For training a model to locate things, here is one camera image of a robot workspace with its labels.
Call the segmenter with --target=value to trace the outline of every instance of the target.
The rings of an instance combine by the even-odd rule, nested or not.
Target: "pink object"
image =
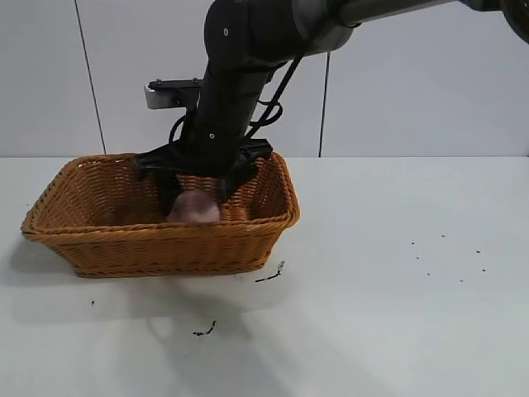
[[[174,200],[167,222],[183,222],[188,225],[219,223],[221,210],[218,203],[207,193],[190,190]]]

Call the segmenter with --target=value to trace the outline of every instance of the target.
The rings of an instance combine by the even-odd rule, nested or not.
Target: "black debris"
[[[281,263],[279,263],[279,265],[278,265],[278,272],[275,275],[271,275],[270,277],[266,277],[264,279],[256,280],[255,282],[256,283],[260,283],[261,281],[268,281],[268,280],[275,279],[276,277],[281,276],[281,274],[283,272],[283,268],[284,268],[284,261],[281,261]]]
[[[216,325],[217,325],[217,321],[214,321],[212,323],[212,326],[206,332],[193,332],[193,335],[195,335],[197,337],[204,337],[206,335],[209,335],[210,333],[212,333],[212,331],[213,331],[213,329],[215,328]]]

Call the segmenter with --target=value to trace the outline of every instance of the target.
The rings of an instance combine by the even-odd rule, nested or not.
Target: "black cable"
[[[257,101],[258,103],[260,103],[261,105],[265,105],[265,106],[268,106],[270,105],[270,102],[265,102],[265,101]],[[264,120],[262,123],[261,123],[261,127],[266,127],[266,126],[269,126],[270,124],[274,124],[275,122],[277,122],[279,120],[279,118],[281,116],[283,116],[283,105],[281,105],[280,102],[277,102],[276,103],[276,106],[279,107],[278,111],[271,117],[271,118],[267,118],[266,120]],[[250,127],[255,127],[259,124],[259,121],[257,122],[250,122]]]
[[[343,0],[340,2],[340,6],[342,6],[346,0]],[[310,49],[312,43],[316,38],[320,35],[325,25],[329,22],[329,18],[327,16],[323,17],[322,20],[317,24],[317,27],[314,29],[314,31],[311,33],[311,35],[308,37],[308,39],[305,41],[305,46],[302,48],[301,51],[296,55],[296,57],[293,59],[292,63],[288,67],[287,73],[283,76],[283,79],[281,80],[281,83],[279,84],[278,88],[275,90],[274,96],[270,101],[268,102],[268,107],[265,109],[261,117],[257,122],[253,122],[254,125],[250,129],[250,131],[243,136],[241,143],[244,144],[247,141],[249,141],[256,132],[265,125],[268,116],[272,113],[272,110],[277,106],[279,103],[279,98],[281,98],[281,95],[283,94],[284,90],[287,88],[288,83],[290,82],[290,79],[292,78],[294,72],[299,66],[299,63],[307,53],[307,51]],[[350,26],[350,28],[358,27],[360,24],[356,23],[353,26]]]
[[[181,118],[178,119],[178,121],[173,125],[173,128],[171,128],[171,132],[169,133],[169,143],[173,143],[174,141],[174,134],[176,132],[176,130],[178,129],[178,127],[180,126],[180,124],[183,123],[183,121],[185,120],[185,117],[186,115],[184,114]]]

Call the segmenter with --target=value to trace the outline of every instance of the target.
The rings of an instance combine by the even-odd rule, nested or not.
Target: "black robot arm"
[[[145,87],[149,108],[187,108],[168,145],[136,157],[142,173],[156,174],[162,212],[182,191],[174,182],[176,173],[219,178],[223,199],[255,176],[255,159],[269,157],[272,148],[253,135],[278,107],[304,56],[340,48],[363,22],[446,2],[450,0],[216,0],[204,25],[209,61],[203,80],[156,80]],[[526,0],[463,2],[477,11],[503,10],[517,34],[529,39]],[[290,60],[262,117],[251,123],[263,87]],[[180,124],[180,138],[173,141]]]

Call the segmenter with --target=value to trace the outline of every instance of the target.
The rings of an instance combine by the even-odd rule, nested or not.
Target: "wicker basket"
[[[82,277],[220,275],[261,268],[299,207],[280,155],[258,160],[259,174],[222,206],[218,225],[167,223],[154,178],[138,180],[132,154],[67,164],[22,224]],[[181,176],[186,189],[213,191],[210,178]]]

